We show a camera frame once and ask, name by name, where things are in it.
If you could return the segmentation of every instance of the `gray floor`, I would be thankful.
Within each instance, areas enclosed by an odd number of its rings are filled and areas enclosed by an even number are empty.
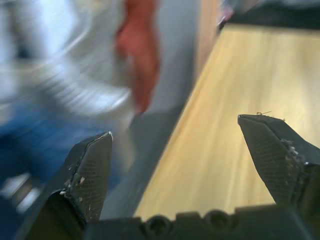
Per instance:
[[[152,105],[132,125],[137,158],[106,198],[101,219],[135,212],[193,85],[198,0],[161,0],[158,14],[162,70]]]

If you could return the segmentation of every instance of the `wooden surface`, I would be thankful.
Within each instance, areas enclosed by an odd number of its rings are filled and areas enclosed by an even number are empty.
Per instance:
[[[197,36],[196,78],[201,73],[216,40],[216,27],[221,0],[199,1],[199,23]]]
[[[285,119],[320,147],[320,35],[228,26],[219,37],[136,215],[148,218],[273,202],[239,114]]]

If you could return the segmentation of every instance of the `blurry person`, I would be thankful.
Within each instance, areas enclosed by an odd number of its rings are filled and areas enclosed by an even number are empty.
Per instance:
[[[24,173],[45,184],[75,144],[111,131],[104,111],[127,95],[128,58],[135,113],[151,102],[160,65],[157,0],[66,2],[0,3],[0,70],[7,70],[0,73],[0,185]],[[68,47],[86,24],[73,8],[93,17],[86,36]],[[2,197],[0,212],[0,239],[11,239],[23,215]]]

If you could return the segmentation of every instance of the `debris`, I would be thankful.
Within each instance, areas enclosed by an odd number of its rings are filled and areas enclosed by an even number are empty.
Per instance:
[[[86,180],[86,179],[85,179],[84,177],[82,177],[82,178],[80,179],[80,185],[82,185],[85,180]]]
[[[261,115],[269,114],[269,113],[271,113],[271,112],[272,112],[272,111],[268,111],[268,112],[265,112],[265,113],[257,112],[256,114],[259,115],[259,116],[261,116]]]
[[[286,144],[292,144],[293,141],[289,141],[289,140],[285,140],[285,139],[281,139],[280,140],[282,143],[286,143]]]
[[[65,185],[65,186],[69,186],[70,184],[71,184],[70,179],[69,179],[69,180],[67,180],[67,181],[64,183],[64,185]]]
[[[291,146],[289,151],[290,151],[292,154],[298,155],[298,152],[296,151],[296,149],[295,149],[294,146]]]

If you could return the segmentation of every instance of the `person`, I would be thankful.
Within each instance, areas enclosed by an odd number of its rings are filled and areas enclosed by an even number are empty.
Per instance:
[[[114,39],[117,53],[123,59],[132,59],[133,97],[137,114],[148,109],[159,76],[159,44],[155,28],[157,6],[157,0],[125,0],[125,18]],[[25,60],[32,57],[27,47],[21,47],[18,55]],[[108,126],[68,121],[50,108],[31,109],[24,102],[10,107],[2,104],[1,110],[0,185],[9,177],[24,173],[47,183],[75,144],[110,131]],[[17,214],[10,202],[1,197],[0,212],[0,239],[11,239],[23,215]]]

